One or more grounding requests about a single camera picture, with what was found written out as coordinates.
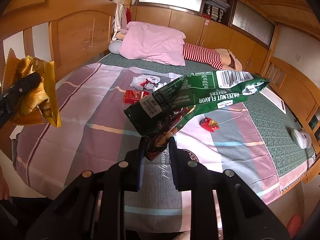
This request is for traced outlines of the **person's left hand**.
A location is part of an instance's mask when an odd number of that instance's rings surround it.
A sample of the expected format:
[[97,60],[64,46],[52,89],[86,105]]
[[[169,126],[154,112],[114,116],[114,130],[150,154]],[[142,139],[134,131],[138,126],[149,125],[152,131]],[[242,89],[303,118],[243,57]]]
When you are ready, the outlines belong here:
[[8,200],[9,196],[9,186],[3,176],[2,168],[0,167],[0,200]]

